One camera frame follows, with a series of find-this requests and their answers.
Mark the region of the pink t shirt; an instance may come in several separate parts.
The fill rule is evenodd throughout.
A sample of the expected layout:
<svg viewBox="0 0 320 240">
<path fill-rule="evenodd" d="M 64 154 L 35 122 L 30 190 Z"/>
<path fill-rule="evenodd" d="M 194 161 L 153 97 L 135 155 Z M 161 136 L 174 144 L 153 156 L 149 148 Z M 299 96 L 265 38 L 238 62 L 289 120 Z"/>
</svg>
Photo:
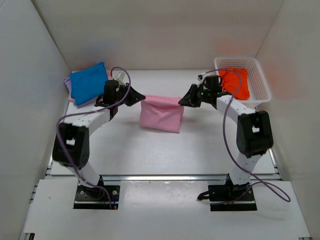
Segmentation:
<svg viewBox="0 0 320 240">
<path fill-rule="evenodd" d="M 181 97 L 146 95 L 141 102 L 139 123 L 142 128 L 179 133 L 184 106 Z"/>
</svg>

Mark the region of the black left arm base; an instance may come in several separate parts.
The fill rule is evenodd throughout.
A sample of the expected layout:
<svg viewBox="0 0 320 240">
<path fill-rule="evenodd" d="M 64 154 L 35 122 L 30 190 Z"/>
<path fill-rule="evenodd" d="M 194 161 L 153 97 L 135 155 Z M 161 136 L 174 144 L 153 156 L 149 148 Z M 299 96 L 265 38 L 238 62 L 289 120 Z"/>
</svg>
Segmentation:
<svg viewBox="0 0 320 240">
<path fill-rule="evenodd" d="M 119 208 L 120 185 L 108 184 L 102 179 L 98 183 L 100 188 L 91 188 L 78 184 L 73 208 L 77 210 L 117 210 Z"/>
</svg>

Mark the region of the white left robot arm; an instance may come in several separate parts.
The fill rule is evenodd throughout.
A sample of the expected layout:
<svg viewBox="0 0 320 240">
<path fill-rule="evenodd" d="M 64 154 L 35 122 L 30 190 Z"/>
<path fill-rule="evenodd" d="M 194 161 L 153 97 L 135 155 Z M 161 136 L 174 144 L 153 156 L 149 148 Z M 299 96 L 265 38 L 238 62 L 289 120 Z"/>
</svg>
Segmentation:
<svg viewBox="0 0 320 240">
<path fill-rule="evenodd" d="M 91 134 L 110 122 L 118 113 L 119 106 L 131 107 L 145 99 L 129 83 L 108 80 L 104 85 L 104 93 L 97 97 L 91 111 L 82 113 L 73 123 L 58 123 L 52 158 L 73 172 L 93 199 L 101 198 L 105 187 L 103 178 L 89 163 Z"/>
</svg>

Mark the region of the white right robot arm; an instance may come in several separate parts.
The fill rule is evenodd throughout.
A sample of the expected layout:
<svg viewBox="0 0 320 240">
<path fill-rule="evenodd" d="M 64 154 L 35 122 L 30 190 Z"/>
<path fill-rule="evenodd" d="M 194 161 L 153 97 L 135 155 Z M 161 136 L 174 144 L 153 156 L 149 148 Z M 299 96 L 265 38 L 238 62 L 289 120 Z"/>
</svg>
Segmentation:
<svg viewBox="0 0 320 240">
<path fill-rule="evenodd" d="M 253 169 L 259 159 L 274 143 L 269 114 L 247 107 L 234 96 L 222 90 L 222 78 L 217 75 L 198 76 L 199 83 L 192 84 L 178 102 L 179 105 L 199 108 L 202 103 L 212 105 L 223 113 L 222 134 L 226 141 L 226 120 L 236 123 L 236 145 L 239 154 L 232 158 L 235 167 L 227 175 L 224 195 L 236 200 L 250 184 Z"/>
</svg>

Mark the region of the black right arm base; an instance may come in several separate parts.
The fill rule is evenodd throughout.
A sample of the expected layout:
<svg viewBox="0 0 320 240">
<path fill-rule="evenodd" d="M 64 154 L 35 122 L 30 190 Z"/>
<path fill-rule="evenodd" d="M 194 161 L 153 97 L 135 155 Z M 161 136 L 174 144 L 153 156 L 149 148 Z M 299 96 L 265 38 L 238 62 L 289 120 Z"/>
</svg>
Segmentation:
<svg viewBox="0 0 320 240">
<path fill-rule="evenodd" d="M 208 190 L 200 193 L 197 200 L 209 200 L 211 212 L 250 212 L 258 210 L 250 183 L 233 184 L 229 174 L 224 184 L 209 184 Z"/>
</svg>

